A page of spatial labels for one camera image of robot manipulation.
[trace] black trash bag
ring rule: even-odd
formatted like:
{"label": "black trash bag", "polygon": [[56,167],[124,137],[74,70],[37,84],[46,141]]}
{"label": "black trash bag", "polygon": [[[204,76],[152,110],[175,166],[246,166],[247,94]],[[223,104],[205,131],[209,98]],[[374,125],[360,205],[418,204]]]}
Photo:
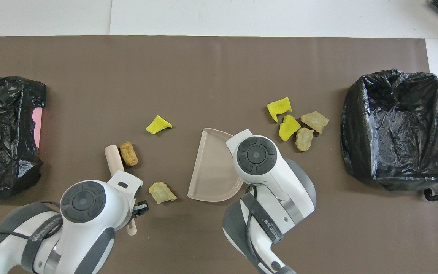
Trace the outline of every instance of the black trash bag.
{"label": "black trash bag", "polygon": [[40,178],[33,110],[43,107],[46,86],[21,77],[0,78],[0,199],[7,199]]}
{"label": "black trash bag", "polygon": [[359,78],[344,102],[341,148],[361,182],[438,201],[437,76],[392,69]]}

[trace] yellow crumpled piece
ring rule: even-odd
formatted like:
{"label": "yellow crumpled piece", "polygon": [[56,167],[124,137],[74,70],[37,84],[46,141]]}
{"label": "yellow crumpled piece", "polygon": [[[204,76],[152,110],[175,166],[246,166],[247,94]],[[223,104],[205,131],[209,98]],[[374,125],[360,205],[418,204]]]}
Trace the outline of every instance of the yellow crumpled piece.
{"label": "yellow crumpled piece", "polygon": [[302,115],[300,120],[319,134],[322,134],[323,128],[329,123],[329,119],[325,118],[318,111]]}
{"label": "yellow crumpled piece", "polygon": [[309,130],[303,127],[297,131],[297,140],[295,145],[300,151],[307,151],[312,145],[313,129]]}
{"label": "yellow crumpled piece", "polygon": [[162,117],[157,115],[155,117],[155,120],[153,120],[153,122],[151,122],[151,124],[148,127],[146,127],[146,131],[150,132],[151,134],[155,134],[160,130],[164,130],[165,128],[172,128],[172,124],[170,124],[169,122],[165,121]]}
{"label": "yellow crumpled piece", "polygon": [[283,117],[283,122],[280,124],[278,135],[286,142],[297,130],[300,129],[300,124],[291,115]]}
{"label": "yellow crumpled piece", "polygon": [[168,188],[167,184],[164,182],[156,182],[148,188],[148,193],[153,196],[153,199],[157,204],[161,204],[165,201],[174,201],[177,199],[172,191]]}
{"label": "yellow crumpled piece", "polygon": [[285,97],[275,102],[271,102],[268,105],[266,105],[266,107],[270,112],[271,118],[273,118],[273,120],[275,120],[275,122],[277,123],[278,123],[278,117],[276,115],[284,114],[287,111],[292,112],[292,106],[290,106],[290,99],[288,99],[288,97]]}
{"label": "yellow crumpled piece", "polygon": [[127,166],[134,166],[138,163],[138,156],[136,156],[133,145],[130,142],[120,144],[119,151]]}

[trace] brown table surface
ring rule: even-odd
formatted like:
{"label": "brown table surface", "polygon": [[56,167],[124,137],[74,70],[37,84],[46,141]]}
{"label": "brown table surface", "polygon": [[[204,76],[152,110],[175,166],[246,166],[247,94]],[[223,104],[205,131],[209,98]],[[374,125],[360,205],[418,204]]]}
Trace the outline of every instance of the brown table surface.
{"label": "brown table surface", "polygon": [[[47,85],[35,187],[0,201],[13,208],[59,201],[72,184],[108,180],[104,148],[130,141],[150,211],[138,234],[122,229],[100,273],[256,273],[225,238],[225,207],[187,197],[202,128],[245,128],[273,139],[317,189],[317,209],[273,246],[297,273],[437,273],[438,202],[389,193],[350,177],[339,145],[344,96],[361,75],[429,70],[425,41],[374,38],[0,37],[0,77]],[[289,97],[292,115],[330,119],[309,151],[282,142],[266,104]],[[151,135],[156,115],[173,124]],[[165,182],[177,201],[157,205],[148,187]],[[14,268],[11,273],[24,273]]]}

